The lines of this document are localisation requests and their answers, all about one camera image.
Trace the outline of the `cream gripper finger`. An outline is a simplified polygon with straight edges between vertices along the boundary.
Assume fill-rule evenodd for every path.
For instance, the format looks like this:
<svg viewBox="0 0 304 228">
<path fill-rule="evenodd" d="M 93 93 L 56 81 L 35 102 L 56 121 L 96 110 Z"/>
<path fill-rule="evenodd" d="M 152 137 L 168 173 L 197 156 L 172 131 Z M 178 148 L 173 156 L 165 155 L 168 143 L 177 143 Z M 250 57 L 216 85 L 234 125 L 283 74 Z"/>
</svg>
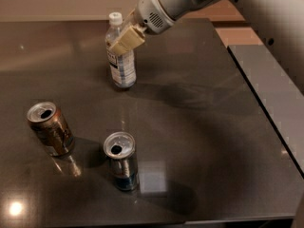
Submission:
<svg viewBox="0 0 304 228">
<path fill-rule="evenodd" d="M 118 38 L 110 44 L 109 50 L 117 56 L 126 54 L 145 42 L 145 31 L 146 27 L 139 24 L 128 24 Z"/>
<path fill-rule="evenodd" d="M 135 11 L 132 10 L 129 14 L 123 19 L 122 27 L 120 29 L 120 34 L 134 34 L 135 33 L 135 26 L 137 24 L 135 18 Z"/>
</svg>

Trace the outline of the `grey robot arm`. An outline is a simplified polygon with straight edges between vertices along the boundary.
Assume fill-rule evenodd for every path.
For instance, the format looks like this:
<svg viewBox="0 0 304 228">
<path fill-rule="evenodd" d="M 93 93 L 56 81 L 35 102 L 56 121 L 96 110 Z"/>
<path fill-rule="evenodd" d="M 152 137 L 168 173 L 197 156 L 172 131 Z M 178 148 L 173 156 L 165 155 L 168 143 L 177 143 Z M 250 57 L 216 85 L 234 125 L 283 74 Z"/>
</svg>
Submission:
<svg viewBox="0 0 304 228">
<path fill-rule="evenodd" d="M 184 14 L 216 0 L 139 0 L 110 44 L 121 56 L 144 43 L 145 34 L 161 34 Z M 233 58 L 266 109 L 278 136 L 304 171 L 304 0 L 229 0 L 275 60 L 278 69 L 261 68 L 257 54 L 235 47 Z"/>
</svg>

